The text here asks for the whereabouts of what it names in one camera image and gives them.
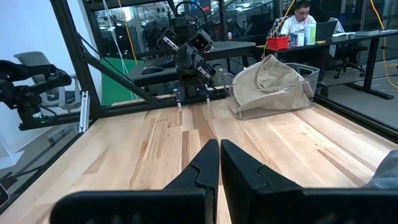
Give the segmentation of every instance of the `man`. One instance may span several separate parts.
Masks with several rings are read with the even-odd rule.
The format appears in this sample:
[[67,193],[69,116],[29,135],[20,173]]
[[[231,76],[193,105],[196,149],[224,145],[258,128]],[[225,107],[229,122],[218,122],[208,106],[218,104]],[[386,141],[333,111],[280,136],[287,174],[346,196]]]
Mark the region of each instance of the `man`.
[[304,29],[305,25],[316,24],[315,19],[310,15],[310,3],[306,0],[299,1],[295,5],[294,16],[286,19],[280,34],[290,33]]

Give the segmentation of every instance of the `wood grain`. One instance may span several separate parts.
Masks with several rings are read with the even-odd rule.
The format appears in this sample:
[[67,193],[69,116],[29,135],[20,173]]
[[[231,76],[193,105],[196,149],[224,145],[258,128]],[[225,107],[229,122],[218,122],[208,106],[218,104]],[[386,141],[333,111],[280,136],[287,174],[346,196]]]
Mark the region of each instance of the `wood grain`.
[[[397,147],[319,105],[240,121],[226,100],[219,100],[100,119],[0,216],[0,223],[48,223],[52,205],[76,191],[162,189],[211,138],[232,140],[306,187],[360,187]],[[221,178],[218,223],[231,223]]]

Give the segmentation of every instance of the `office chair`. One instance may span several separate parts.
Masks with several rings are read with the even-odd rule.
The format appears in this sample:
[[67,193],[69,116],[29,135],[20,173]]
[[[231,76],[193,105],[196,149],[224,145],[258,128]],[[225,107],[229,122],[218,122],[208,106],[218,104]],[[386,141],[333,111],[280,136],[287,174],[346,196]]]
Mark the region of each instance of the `office chair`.
[[[42,52],[25,52],[16,54],[14,57],[17,58],[21,64],[27,66],[50,64],[49,60]],[[78,79],[75,74],[71,75],[71,78],[75,80],[75,91],[65,91],[64,86],[46,91],[45,93],[40,94],[42,105],[49,108],[61,108],[69,113],[71,113],[71,110],[78,109],[81,106],[81,93]],[[32,76],[32,79],[35,84],[45,82],[44,75],[34,75]],[[77,124],[74,124],[73,128],[78,131]],[[55,141],[53,140],[53,137],[65,129],[67,129],[67,127],[61,125],[58,129],[49,134],[49,142],[54,144]]]
[[360,77],[365,76],[365,70],[363,66],[358,64],[356,61],[356,56],[362,51],[367,50],[368,48],[360,45],[360,44],[348,44],[348,45],[339,45],[336,47],[336,60],[342,60],[343,63],[336,69],[337,74],[335,75],[335,79],[340,78],[341,72],[346,72],[347,68],[353,68],[359,70],[361,73]]

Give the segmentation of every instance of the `bottle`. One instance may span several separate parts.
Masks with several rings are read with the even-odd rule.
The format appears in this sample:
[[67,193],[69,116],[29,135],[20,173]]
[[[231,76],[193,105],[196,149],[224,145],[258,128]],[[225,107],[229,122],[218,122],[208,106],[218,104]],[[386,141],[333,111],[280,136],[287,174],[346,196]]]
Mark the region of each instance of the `bottle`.
[[305,25],[304,31],[305,31],[304,44],[305,45],[314,45],[315,44],[315,35],[317,33],[317,25],[316,24]]

